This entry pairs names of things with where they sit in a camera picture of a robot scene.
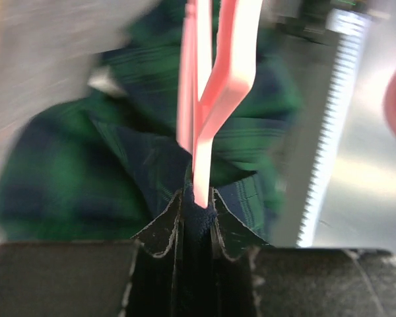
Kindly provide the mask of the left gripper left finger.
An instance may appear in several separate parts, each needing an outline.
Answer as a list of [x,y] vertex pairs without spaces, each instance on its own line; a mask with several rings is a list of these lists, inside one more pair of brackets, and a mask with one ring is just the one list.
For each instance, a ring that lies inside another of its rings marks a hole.
[[137,240],[145,252],[154,258],[163,258],[176,241],[181,215],[182,191],[178,190],[157,218],[131,237]]

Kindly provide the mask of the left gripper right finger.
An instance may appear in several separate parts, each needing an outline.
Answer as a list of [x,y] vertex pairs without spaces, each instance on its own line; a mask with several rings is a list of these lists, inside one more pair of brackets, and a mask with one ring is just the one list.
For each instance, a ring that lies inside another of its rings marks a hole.
[[227,207],[217,190],[213,190],[213,207],[216,219],[211,228],[213,258],[227,258],[236,261],[251,247],[272,248]]

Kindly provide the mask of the dark green plaid cloth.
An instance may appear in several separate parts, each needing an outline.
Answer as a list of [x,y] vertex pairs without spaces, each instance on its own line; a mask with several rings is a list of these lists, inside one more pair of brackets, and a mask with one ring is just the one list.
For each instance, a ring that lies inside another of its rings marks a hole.
[[[0,177],[0,227],[9,240],[122,240],[159,216],[188,185],[191,155],[176,142],[183,1],[163,1],[106,52],[123,95],[92,90],[34,116]],[[269,149],[295,120],[298,91],[277,33],[259,29],[251,92],[217,133],[211,186],[264,240],[281,195]]]

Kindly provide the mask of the pink hanger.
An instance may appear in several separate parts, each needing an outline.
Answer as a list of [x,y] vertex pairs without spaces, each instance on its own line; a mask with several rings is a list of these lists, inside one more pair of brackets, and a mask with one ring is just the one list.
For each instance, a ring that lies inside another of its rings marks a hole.
[[250,92],[262,2],[223,0],[216,40],[211,1],[188,1],[181,39],[176,140],[192,156],[194,201],[209,201],[213,139]]

